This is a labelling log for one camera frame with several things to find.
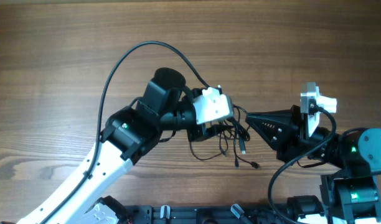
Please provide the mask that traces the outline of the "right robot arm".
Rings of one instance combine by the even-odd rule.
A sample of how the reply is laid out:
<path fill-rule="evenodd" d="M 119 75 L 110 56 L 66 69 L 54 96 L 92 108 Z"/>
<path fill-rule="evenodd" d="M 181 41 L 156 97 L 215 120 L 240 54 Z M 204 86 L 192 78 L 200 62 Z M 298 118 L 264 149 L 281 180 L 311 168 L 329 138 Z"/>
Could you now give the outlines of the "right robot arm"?
<path fill-rule="evenodd" d="M 306 110 L 294 105 L 289 110 L 249 113 L 245 121 L 284 162 L 270 180 L 268 200 L 286 222 L 301 223 L 312 203 L 308 197 L 291 197 L 293 212 L 285 215 L 273 202 L 273 186 L 281 173 L 307 157 L 314 166 L 338 168 L 322 175 L 319 186 L 328 223 L 381 223 L 376 180 L 381 175 L 381 129 L 354 128 L 338 134 L 334 117 L 315 103 Z"/>

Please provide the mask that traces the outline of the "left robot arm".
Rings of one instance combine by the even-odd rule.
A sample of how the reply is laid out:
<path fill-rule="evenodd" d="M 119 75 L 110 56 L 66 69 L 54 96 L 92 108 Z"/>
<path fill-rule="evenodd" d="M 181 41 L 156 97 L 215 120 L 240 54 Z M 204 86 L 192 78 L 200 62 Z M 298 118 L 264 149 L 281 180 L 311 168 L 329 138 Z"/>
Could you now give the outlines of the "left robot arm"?
<path fill-rule="evenodd" d="M 142 97 L 111 115 L 82 163 L 19 223 L 119 223 L 125 210 L 101 194 L 161 140 L 163 131 L 186 130 L 189 141 L 209 139 L 224 127 L 206 123 L 233 116 L 221 87 L 190 90 L 171 68 L 159 68 Z"/>

